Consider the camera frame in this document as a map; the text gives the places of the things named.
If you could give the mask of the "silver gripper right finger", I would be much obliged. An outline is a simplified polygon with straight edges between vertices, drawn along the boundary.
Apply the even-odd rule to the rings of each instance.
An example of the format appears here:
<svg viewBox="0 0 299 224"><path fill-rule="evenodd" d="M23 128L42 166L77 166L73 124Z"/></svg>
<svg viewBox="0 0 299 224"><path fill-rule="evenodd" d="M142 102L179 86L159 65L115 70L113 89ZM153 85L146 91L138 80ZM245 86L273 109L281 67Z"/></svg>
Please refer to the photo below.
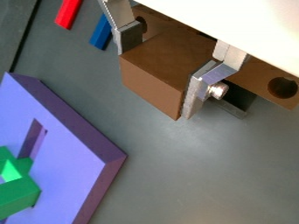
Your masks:
<svg viewBox="0 0 299 224"><path fill-rule="evenodd" d="M213 57L191 75L182 105L182 117L190 119L213 97L221 100L229 92L229 85L222 81L235 74L249 60L249 53L223 41L218 41Z"/></svg>

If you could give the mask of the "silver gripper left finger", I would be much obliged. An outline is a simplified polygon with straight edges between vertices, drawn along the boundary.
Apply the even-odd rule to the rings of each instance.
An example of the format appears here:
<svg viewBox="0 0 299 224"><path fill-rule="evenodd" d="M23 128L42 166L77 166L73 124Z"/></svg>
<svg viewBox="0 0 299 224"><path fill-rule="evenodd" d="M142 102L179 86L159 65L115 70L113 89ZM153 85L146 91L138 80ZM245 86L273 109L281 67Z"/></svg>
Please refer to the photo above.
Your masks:
<svg viewBox="0 0 299 224"><path fill-rule="evenodd" d="M137 21L129 0L98 0L113 27L118 54L143 43L143 25Z"/></svg>

